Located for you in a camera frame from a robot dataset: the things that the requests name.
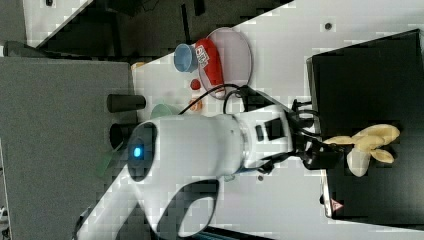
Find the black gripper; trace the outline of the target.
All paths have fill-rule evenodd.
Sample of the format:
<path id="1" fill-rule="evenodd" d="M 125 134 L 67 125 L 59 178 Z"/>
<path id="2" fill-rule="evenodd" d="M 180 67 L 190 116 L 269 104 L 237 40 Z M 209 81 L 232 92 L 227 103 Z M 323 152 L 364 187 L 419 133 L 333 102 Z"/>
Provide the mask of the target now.
<path id="1" fill-rule="evenodd" d="M 311 101 L 295 99 L 287 115 L 294 142 L 293 155 L 299 157 L 308 170 L 333 169 L 344 158 L 344 150 L 335 144 L 323 143 L 320 132 L 310 131 L 320 120 L 316 110 L 306 109 L 311 104 Z"/>

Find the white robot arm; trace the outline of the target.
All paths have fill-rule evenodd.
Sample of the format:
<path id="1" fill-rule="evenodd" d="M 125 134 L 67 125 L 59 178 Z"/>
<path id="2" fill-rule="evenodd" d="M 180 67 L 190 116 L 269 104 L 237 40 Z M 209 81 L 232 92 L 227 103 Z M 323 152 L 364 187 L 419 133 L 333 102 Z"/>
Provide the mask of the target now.
<path id="1" fill-rule="evenodd" d="M 268 174 L 290 157 L 309 170 L 333 168 L 342 151 L 303 135 L 291 114 L 271 103 L 237 114 L 169 115 L 139 124 L 127 143 L 126 164 L 73 240 L 116 240 L 135 207 L 160 238 L 178 240 L 209 225 L 225 176 Z"/>

